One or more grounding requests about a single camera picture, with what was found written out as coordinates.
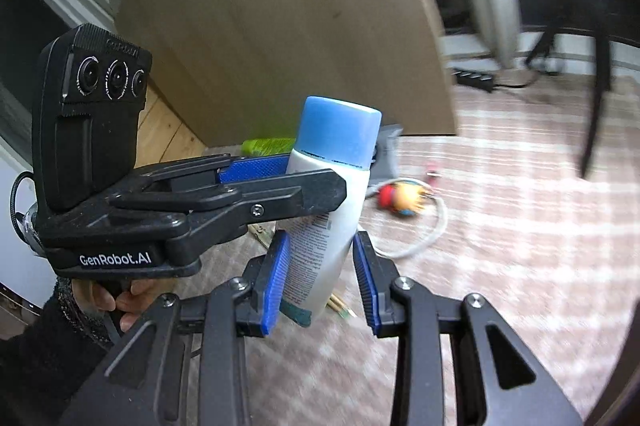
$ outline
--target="toy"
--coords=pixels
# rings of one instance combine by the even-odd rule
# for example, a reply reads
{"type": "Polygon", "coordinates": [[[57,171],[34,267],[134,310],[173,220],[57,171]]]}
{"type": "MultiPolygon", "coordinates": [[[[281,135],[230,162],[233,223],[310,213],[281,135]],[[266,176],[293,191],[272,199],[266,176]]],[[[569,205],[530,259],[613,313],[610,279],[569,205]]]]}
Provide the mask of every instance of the toy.
{"type": "Polygon", "coordinates": [[[432,192],[424,186],[410,181],[387,184],[378,191],[378,204],[381,208],[413,217],[424,208],[424,200],[432,192]]]}

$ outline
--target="wooden floor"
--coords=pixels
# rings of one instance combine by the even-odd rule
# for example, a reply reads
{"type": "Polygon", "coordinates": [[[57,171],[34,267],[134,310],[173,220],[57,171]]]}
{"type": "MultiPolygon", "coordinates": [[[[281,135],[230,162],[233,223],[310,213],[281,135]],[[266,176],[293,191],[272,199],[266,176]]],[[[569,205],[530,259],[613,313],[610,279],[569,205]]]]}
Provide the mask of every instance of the wooden floor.
{"type": "Polygon", "coordinates": [[[204,143],[180,120],[153,87],[148,86],[145,108],[138,121],[136,167],[198,157],[204,149],[204,143]]]}

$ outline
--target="finger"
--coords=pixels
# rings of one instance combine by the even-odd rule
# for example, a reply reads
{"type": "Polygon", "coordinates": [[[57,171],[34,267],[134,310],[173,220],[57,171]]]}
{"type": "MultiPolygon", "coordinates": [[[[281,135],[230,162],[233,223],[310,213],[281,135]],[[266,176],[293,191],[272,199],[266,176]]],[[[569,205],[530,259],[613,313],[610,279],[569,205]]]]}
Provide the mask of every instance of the finger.
{"type": "Polygon", "coordinates": [[[155,284],[157,280],[147,279],[147,280],[134,280],[131,282],[130,293],[133,296],[137,296],[138,294],[142,294],[143,292],[149,291],[155,284]]]}
{"type": "Polygon", "coordinates": [[[91,291],[92,281],[73,279],[71,281],[71,290],[74,299],[80,310],[85,314],[94,314],[97,309],[94,305],[94,296],[91,291]]]}
{"type": "Polygon", "coordinates": [[[126,313],[122,318],[120,318],[120,329],[122,332],[127,332],[138,318],[140,318],[140,314],[133,313],[126,313]]]}
{"type": "Polygon", "coordinates": [[[123,292],[116,300],[116,307],[124,312],[142,313],[151,305],[158,297],[155,292],[145,292],[138,296],[132,295],[130,292],[123,292]]]}
{"type": "Polygon", "coordinates": [[[95,306],[99,310],[109,312],[115,310],[116,302],[113,299],[113,296],[111,296],[110,292],[99,283],[92,284],[92,295],[94,297],[95,306]]]}

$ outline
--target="screw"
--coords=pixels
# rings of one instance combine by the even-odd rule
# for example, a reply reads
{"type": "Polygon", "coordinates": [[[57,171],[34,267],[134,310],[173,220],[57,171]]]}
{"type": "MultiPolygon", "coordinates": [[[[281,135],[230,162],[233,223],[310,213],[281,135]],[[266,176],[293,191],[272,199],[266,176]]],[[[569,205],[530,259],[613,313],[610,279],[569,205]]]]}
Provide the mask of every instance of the screw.
{"type": "Polygon", "coordinates": [[[477,292],[472,292],[469,296],[466,297],[466,302],[471,305],[474,309],[479,309],[484,305],[484,296],[478,294],[477,292]]]}
{"type": "Polygon", "coordinates": [[[261,217],[264,215],[264,206],[262,204],[254,204],[251,206],[251,215],[261,217]]]}
{"type": "Polygon", "coordinates": [[[229,280],[229,287],[234,291],[244,291],[247,287],[249,287],[249,282],[247,282],[244,278],[240,276],[236,276],[229,280]]]}
{"type": "Polygon", "coordinates": [[[415,281],[413,281],[408,276],[398,276],[394,280],[394,284],[396,285],[396,287],[398,287],[398,289],[402,289],[403,291],[408,291],[414,286],[415,281]]]}
{"type": "Polygon", "coordinates": [[[173,307],[174,303],[177,300],[176,295],[170,292],[166,294],[162,294],[161,298],[162,298],[162,307],[173,307]]]}

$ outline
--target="black plastic housing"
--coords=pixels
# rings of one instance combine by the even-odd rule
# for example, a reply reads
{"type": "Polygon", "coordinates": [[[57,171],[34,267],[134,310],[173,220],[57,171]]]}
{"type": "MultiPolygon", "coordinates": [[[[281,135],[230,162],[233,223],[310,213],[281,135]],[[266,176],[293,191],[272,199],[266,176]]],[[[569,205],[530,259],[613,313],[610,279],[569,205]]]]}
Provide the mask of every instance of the black plastic housing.
{"type": "Polygon", "coordinates": [[[38,216],[65,212],[132,170],[151,62],[149,51],[91,24],[44,48],[32,123],[38,216]],[[86,61],[97,62],[93,89],[79,77],[86,61]],[[110,89],[114,70],[125,72],[122,94],[113,85],[110,89]],[[138,71],[145,80],[136,96],[132,79],[138,71]]]}

